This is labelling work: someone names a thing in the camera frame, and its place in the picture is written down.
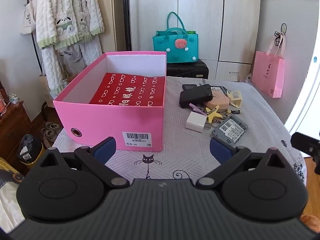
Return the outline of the grey wifi router device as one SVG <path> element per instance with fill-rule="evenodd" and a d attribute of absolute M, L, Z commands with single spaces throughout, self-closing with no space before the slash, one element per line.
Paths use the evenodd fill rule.
<path fill-rule="evenodd" d="M 227 145 L 234 147 L 246 133 L 248 126 L 235 115 L 229 116 L 219 126 L 213 129 L 212 137 L 220 139 Z"/>

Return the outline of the yellow starfish hair clip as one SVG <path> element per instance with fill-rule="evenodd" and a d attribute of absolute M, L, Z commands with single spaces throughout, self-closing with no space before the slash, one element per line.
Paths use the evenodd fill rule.
<path fill-rule="evenodd" d="M 206 115 L 207 115 L 208 123 L 211 124 L 215 118 L 221 119 L 223 117 L 220 113 L 217 112 L 219 108 L 220 108 L 219 105 L 217 105 L 213 109 L 206 107 Z"/>

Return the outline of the white charger plug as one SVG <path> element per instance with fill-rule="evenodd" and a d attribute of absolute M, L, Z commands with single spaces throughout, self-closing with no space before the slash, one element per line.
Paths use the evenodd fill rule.
<path fill-rule="evenodd" d="M 207 116 L 196 112 L 190 112 L 185 127 L 192 131 L 203 132 L 204 126 L 206 124 Z"/>

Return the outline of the pink round compact case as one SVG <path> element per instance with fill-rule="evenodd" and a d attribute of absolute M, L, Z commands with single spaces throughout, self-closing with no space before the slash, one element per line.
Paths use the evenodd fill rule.
<path fill-rule="evenodd" d="M 216 106 L 219 106 L 218 111 L 224 112 L 229 107 L 230 99 L 225 96 L 223 92 L 212 90 L 212 100 L 205 102 L 204 105 L 210 109 L 214 109 Z"/>

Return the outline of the purple starfish hair clip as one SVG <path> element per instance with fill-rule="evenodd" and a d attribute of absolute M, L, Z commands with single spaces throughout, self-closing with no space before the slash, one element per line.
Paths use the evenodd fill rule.
<path fill-rule="evenodd" d="M 197 107 L 196 105 L 189 103 L 189 107 L 192 109 L 193 112 L 198 113 L 198 114 L 202 114 L 202 115 L 207 115 L 206 113 L 204 113 L 203 110 L 201 110 L 199 107 Z"/>

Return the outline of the cream claw hair clip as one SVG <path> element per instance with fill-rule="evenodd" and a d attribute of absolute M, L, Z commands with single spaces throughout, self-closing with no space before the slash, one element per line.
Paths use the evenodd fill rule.
<path fill-rule="evenodd" d="M 227 91 L 227 96 L 230 99 L 230 105 L 236 108 L 240 108 L 242 105 L 242 94 L 240 91 L 233 91 L 229 92 Z"/>

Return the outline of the pink cardboard storage box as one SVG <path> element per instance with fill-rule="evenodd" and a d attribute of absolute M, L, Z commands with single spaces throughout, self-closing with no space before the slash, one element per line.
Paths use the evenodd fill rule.
<path fill-rule="evenodd" d="M 167 56 L 159 51 L 119 51 L 101 55 L 54 99 L 65 131 L 74 141 L 94 146 L 114 137 L 126 151 L 160 152 L 164 137 L 162 106 L 95 105 L 89 102 L 106 73 L 166 76 Z"/>

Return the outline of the black power bank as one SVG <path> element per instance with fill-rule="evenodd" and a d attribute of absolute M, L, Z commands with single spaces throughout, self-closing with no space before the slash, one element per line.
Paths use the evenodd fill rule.
<path fill-rule="evenodd" d="M 179 104 L 181 108 L 187 108 L 190 103 L 198 105 L 213 99 L 212 89 L 209 84 L 196 86 L 180 92 Z"/>

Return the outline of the grey sneakers pair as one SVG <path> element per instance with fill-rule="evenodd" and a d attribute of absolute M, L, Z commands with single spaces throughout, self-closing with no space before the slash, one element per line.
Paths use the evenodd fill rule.
<path fill-rule="evenodd" d="M 61 126 L 56 123 L 47 122 L 45 124 L 45 127 L 41 129 L 41 134 L 46 148 L 52 147 L 53 143 L 55 142 L 57 136 L 61 131 Z"/>

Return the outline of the pink paper gift bag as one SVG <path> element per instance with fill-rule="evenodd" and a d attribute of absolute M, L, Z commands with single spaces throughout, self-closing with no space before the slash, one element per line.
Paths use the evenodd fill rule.
<path fill-rule="evenodd" d="M 279 46 L 272 41 L 267 52 L 255 52 L 252 74 L 253 85 L 274 99 L 282 95 L 285 76 L 286 37 L 282 32 L 279 37 Z"/>

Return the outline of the brown wooden dresser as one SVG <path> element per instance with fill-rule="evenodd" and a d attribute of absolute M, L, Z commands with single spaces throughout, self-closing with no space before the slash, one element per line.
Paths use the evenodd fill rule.
<path fill-rule="evenodd" d="M 31 120 L 23 105 L 24 101 L 9 103 L 1 116 L 1 157 L 7 159 L 22 137 L 31 129 Z"/>

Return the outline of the black suitcase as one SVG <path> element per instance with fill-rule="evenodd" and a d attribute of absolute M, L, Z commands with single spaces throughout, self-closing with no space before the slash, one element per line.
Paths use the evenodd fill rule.
<path fill-rule="evenodd" d="M 202 60 L 185 63 L 168 63 L 167 76 L 208 79 L 209 69 Z"/>

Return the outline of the white wardrobe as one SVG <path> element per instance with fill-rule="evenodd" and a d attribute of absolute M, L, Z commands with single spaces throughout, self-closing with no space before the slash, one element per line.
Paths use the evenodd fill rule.
<path fill-rule="evenodd" d="M 249 74 L 260 0 L 126 0 L 132 50 L 152 50 L 158 31 L 183 27 L 199 36 L 199 59 L 216 80 Z"/>

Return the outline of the white fluffy bathrobe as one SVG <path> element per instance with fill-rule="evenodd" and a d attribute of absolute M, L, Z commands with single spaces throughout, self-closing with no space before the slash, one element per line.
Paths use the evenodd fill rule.
<path fill-rule="evenodd" d="M 102 55 L 104 31 L 98 0 L 37 0 L 36 39 L 53 98 L 67 86 L 58 54 L 72 49 L 89 66 Z"/>

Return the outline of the white tote bag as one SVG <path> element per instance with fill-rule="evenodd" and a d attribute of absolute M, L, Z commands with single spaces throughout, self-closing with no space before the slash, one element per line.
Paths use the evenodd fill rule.
<path fill-rule="evenodd" d="M 22 35 L 31 34 L 36 29 L 37 0 L 31 0 L 25 7 L 20 27 Z"/>

